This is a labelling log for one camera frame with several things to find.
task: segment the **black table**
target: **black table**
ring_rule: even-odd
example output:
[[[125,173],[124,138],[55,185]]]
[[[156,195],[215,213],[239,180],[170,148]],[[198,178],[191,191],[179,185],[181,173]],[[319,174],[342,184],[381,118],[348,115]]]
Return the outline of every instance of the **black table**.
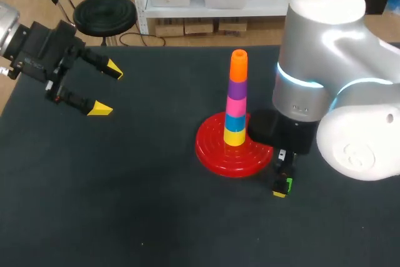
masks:
[[[224,110],[231,48],[97,48],[69,87],[114,108],[85,117],[22,77],[0,118],[0,266],[397,266],[400,178],[362,182],[316,147],[292,194],[268,169],[223,178],[194,153]],[[277,47],[246,48],[249,111],[271,106]]]

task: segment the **black stool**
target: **black stool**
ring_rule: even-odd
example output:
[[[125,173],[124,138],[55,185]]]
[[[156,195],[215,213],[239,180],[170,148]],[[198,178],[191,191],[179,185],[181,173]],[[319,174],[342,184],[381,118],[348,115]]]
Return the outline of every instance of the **black stool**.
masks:
[[[115,36],[134,26],[137,20],[136,7],[130,0],[84,0],[74,8],[72,22],[59,0],[51,0],[59,6],[62,14],[76,29],[92,37],[102,37],[102,46],[117,45]]]

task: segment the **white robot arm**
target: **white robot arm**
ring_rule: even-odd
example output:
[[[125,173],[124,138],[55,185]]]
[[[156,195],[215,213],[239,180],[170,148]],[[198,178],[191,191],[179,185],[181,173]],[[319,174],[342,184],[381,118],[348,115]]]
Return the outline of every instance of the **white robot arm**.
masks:
[[[318,128],[334,169],[372,181],[400,174],[400,50],[366,28],[365,7],[290,0],[272,101],[303,131]]]

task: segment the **white shelf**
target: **white shelf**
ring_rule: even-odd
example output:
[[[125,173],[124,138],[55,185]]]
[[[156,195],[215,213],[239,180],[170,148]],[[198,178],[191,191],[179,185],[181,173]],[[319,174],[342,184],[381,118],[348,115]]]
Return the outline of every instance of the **white shelf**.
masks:
[[[184,8],[162,8],[152,6],[151,0],[144,0],[144,13],[147,18],[215,18],[285,16],[289,0],[247,0],[243,9],[208,9],[204,0],[191,0]]]

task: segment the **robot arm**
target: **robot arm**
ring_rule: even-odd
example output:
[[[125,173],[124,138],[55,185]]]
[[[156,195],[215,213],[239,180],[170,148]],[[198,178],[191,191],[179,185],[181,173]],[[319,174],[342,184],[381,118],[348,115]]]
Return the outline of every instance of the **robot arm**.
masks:
[[[267,137],[256,114],[249,134],[305,154],[317,131],[318,148],[334,169],[377,180],[400,173],[400,51],[366,28],[365,6],[290,1],[272,98],[277,112],[263,116],[285,120],[287,130],[282,136],[282,126],[274,128],[278,134]]]
[[[12,69],[0,68],[0,74],[16,79],[20,73],[46,84],[46,98],[54,103],[65,102],[85,115],[108,115],[113,109],[82,98],[63,86],[63,79],[82,58],[113,78],[122,71],[106,56],[85,48],[75,37],[74,26],[60,21],[55,29],[33,22],[30,28],[18,23],[19,13],[0,2],[0,56],[11,61]]]

